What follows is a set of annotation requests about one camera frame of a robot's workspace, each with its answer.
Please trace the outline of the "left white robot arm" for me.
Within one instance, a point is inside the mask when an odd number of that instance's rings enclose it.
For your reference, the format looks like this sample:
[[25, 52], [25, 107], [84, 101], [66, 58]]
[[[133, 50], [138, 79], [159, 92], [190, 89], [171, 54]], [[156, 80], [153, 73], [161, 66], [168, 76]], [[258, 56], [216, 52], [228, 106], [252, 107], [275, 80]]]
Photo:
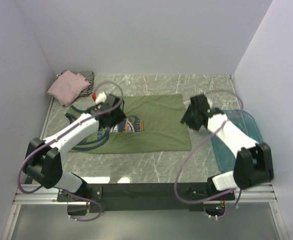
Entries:
[[101, 93], [97, 104], [85, 110], [80, 117], [60, 132], [41, 140], [30, 141], [25, 160], [19, 170], [46, 189], [67, 191], [75, 201], [87, 194], [87, 182], [62, 167], [62, 157], [86, 137], [103, 128], [111, 128], [125, 119], [123, 99]]

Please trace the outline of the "green graphic tank top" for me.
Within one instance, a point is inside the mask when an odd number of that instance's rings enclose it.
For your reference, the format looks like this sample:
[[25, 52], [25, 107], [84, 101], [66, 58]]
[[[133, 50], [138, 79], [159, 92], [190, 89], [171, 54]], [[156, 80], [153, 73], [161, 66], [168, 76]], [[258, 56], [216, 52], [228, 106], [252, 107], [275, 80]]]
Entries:
[[185, 105], [181, 94], [125, 96], [126, 118], [100, 129], [72, 148], [87, 154], [135, 154], [190, 151], [188, 127], [181, 123]]

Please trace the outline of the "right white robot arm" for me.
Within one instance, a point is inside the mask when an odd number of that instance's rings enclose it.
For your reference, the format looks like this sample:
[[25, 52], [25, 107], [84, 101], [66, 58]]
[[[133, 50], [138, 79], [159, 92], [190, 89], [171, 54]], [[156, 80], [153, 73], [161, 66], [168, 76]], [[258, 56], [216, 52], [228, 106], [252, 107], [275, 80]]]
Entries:
[[210, 199], [218, 199], [225, 190], [245, 190], [274, 178], [270, 146], [246, 135], [221, 109], [210, 107], [204, 94], [190, 98], [190, 105], [180, 122], [192, 130], [205, 127], [235, 157], [232, 170], [208, 178], [206, 195]]

